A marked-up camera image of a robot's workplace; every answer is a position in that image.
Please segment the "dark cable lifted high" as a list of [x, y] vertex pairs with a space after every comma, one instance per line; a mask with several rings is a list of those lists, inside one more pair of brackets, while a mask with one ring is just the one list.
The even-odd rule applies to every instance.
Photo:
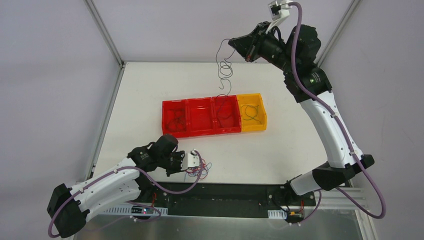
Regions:
[[219, 53], [222, 49], [224, 42], [229, 42], [229, 38], [224, 38], [216, 51], [215, 54], [215, 63], [217, 65], [217, 77], [219, 78], [220, 86], [218, 87], [223, 93], [219, 94], [218, 97], [227, 97], [232, 91], [232, 82], [231, 77], [233, 76], [232, 62], [230, 61], [231, 57], [234, 55], [236, 50], [234, 49], [231, 54], [227, 57], [224, 57], [222, 60], [219, 60]]

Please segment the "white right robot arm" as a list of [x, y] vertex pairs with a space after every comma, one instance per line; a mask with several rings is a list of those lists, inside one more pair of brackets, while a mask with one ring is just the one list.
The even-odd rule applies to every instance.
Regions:
[[285, 184], [283, 196], [288, 204], [298, 204], [312, 191], [332, 190], [375, 163], [354, 143], [337, 110], [332, 85], [314, 62], [321, 47], [315, 27], [294, 27], [284, 41], [278, 27], [265, 21], [228, 44], [247, 62], [262, 58], [282, 70], [286, 88], [311, 119], [324, 146], [324, 164]]

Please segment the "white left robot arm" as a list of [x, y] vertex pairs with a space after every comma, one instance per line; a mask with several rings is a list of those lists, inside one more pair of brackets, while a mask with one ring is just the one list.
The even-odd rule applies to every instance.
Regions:
[[149, 172], [162, 168], [166, 175], [182, 172], [186, 151], [178, 149], [178, 140], [162, 135], [157, 141], [135, 147], [106, 172], [73, 186], [56, 186], [47, 205], [51, 220], [50, 238], [68, 238], [104, 210], [127, 201], [147, 202], [157, 183]]

